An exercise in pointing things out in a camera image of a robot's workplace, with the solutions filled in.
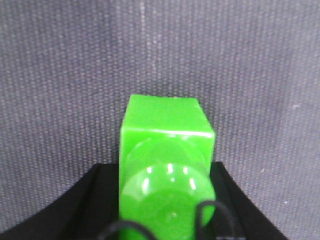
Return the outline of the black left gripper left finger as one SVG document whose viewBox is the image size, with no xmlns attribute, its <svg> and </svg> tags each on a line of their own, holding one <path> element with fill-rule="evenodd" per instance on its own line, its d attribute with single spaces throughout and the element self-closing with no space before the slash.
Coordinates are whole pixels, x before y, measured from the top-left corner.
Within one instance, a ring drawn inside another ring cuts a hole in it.
<svg viewBox="0 0 320 240">
<path fill-rule="evenodd" d="M 2 240 L 87 240 L 119 219 L 119 166 L 97 163 L 53 203 Z"/>
</svg>

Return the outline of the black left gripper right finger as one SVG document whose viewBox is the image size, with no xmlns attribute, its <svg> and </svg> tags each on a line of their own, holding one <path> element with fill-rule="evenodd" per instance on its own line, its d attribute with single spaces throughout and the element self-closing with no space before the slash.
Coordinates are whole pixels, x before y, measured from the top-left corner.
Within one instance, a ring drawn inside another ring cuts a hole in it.
<svg viewBox="0 0 320 240">
<path fill-rule="evenodd" d="M 234 234 L 218 210 L 211 221 L 217 240 L 286 240 L 287 237 L 255 206 L 236 184 L 220 161 L 212 163 L 211 181 L 216 199 L 223 203 L 234 219 Z"/>
</svg>

